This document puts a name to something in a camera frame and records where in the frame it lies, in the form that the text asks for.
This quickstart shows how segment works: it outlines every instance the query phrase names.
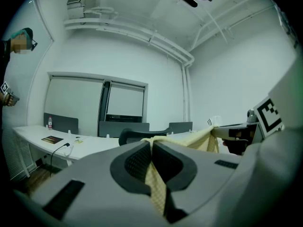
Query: floor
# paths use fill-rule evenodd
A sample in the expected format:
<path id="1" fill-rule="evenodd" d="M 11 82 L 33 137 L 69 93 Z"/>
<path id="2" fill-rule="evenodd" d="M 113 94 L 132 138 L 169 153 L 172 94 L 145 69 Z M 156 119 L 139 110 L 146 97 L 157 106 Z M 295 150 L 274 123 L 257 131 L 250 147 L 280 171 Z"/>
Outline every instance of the floor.
<path id="1" fill-rule="evenodd" d="M 60 169 L 53 167 L 52 176 L 59 171 Z M 49 165 L 41 165 L 30 174 L 30 178 L 26 177 L 20 182 L 15 183 L 14 188 L 30 197 L 42 183 L 50 178 L 50 172 Z"/>

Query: black chair backrest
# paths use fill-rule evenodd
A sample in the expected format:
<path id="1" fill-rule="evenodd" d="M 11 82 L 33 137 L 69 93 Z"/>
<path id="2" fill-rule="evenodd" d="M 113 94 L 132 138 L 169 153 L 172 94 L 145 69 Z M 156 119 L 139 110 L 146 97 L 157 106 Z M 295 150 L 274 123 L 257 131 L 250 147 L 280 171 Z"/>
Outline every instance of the black chair backrest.
<path id="1" fill-rule="evenodd" d="M 106 137 L 109 134 L 110 138 L 118 138 L 124 129 L 132 129 L 134 131 L 149 131 L 149 123 L 133 123 L 133 122 L 99 122 L 99 137 Z"/>
<path id="2" fill-rule="evenodd" d="M 126 145 L 142 140 L 143 138 L 151 138 L 154 136 L 166 136 L 171 133 L 171 128 L 164 131 L 133 131 L 132 129 L 124 129 L 119 137 L 119 145 Z"/>
<path id="3" fill-rule="evenodd" d="M 174 134 L 189 132 L 193 130 L 193 122 L 169 123 L 169 127 L 172 128 Z"/>
<path id="4" fill-rule="evenodd" d="M 76 118 L 59 116 L 51 113 L 44 113 L 43 124 L 46 126 L 48 124 L 49 116 L 52 117 L 53 130 L 61 131 L 68 133 L 68 130 L 71 131 L 72 134 L 79 133 L 79 120 Z"/>

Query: office chair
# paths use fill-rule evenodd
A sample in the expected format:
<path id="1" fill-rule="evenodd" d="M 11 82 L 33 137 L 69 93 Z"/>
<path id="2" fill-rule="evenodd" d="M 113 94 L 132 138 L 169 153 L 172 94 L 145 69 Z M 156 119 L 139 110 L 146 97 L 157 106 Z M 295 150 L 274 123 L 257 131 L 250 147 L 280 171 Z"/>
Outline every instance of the office chair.
<path id="1" fill-rule="evenodd" d="M 119 137 L 119 145 L 122 146 L 129 143 L 138 142 L 144 138 L 151 138 L 156 135 L 166 136 L 167 133 L 171 132 L 171 128 L 167 128 L 164 131 L 133 131 L 132 129 L 124 129 Z"/>

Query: white wall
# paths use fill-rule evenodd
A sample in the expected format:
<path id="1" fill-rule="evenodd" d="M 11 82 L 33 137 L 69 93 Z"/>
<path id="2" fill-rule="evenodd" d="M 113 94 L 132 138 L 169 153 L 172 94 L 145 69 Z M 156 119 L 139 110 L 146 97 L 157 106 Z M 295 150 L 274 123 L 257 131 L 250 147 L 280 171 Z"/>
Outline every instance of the white wall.
<path id="1" fill-rule="evenodd" d="M 183 121 L 180 66 L 152 47 L 123 36 L 78 30 L 64 44 L 52 71 L 112 76 L 148 84 L 147 122 L 164 130 Z"/>
<path id="2" fill-rule="evenodd" d="M 27 108 L 27 124 L 43 124 L 45 98 L 50 83 L 47 72 L 56 64 L 63 43 L 72 34 L 66 32 L 63 21 L 68 18 L 67 0 L 37 0 L 41 15 L 54 42 L 42 59 L 34 77 Z"/>
<path id="3" fill-rule="evenodd" d="M 246 121 L 246 113 L 263 100 L 295 60 L 296 53 L 270 9 L 232 28 L 228 44 L 213 37 L 192 54 L 189 69 L 194 129 L 220 115 L 223 124 Z"/>

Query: black cable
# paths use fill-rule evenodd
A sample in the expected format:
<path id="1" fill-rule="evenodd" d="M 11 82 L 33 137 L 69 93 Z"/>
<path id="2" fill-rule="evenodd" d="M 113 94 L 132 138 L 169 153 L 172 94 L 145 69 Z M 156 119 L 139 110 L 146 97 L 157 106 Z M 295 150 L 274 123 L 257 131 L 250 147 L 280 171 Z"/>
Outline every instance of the black cable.
<path id="1" fill-rule="evenodd" d="M 69 144 L 69 143 L 66 143 L 66 144 L 60 146 L 58 149 L 62 148 L 63 146 L 70 146 L 70 144 Z M 51 169 L 50 169 L 50 172 L 49 172 L 49 177 L 52 177 L 52 160 L 53 160 L 53 155 L 54 155 L 54 153 L 55 153 L 57 150 L 55 150 L 55 151 L 52 153 L 52 156 L 51 156 Z"/>

